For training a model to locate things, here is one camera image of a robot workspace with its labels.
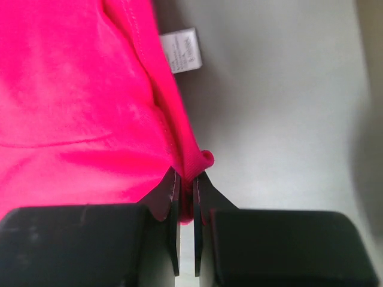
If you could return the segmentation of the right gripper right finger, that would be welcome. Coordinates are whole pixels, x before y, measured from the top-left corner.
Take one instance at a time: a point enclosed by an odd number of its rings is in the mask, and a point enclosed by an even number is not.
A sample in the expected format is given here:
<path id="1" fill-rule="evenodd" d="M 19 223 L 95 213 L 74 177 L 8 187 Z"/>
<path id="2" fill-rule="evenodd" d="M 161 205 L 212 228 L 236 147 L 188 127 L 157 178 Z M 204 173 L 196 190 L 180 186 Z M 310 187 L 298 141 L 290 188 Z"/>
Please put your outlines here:
<path id="1" fill-rule="evenodd" d="M 207 175 L 193 183 L 200 286 L 378 286 L 353 222 L 323 210 L 240 209 Z"/>

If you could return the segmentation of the pink t shirt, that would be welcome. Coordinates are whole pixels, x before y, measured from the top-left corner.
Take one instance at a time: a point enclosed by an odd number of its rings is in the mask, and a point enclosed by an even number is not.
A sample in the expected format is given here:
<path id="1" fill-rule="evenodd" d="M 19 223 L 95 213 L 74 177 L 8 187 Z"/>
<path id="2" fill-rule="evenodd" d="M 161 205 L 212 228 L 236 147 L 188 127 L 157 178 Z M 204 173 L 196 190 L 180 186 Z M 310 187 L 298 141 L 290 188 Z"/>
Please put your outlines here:
<path id="1" fill-rule="evenodd" d="M 1 215 L 136 203 L 173 168 L 181 221 L 201 151 L 151 1 L 1 2 Z"/>

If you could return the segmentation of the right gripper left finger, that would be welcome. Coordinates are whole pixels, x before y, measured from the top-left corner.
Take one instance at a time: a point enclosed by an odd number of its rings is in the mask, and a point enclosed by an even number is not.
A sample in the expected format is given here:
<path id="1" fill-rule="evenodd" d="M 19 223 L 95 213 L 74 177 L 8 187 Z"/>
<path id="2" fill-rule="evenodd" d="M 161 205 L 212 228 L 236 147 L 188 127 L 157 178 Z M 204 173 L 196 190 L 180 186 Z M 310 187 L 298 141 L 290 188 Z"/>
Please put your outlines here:
<path id="1" fill-rule="evenodd" d="M 23 207 L 1 220 L 2 286 L 174 286 L 180 176 L 137 203 Z"/>

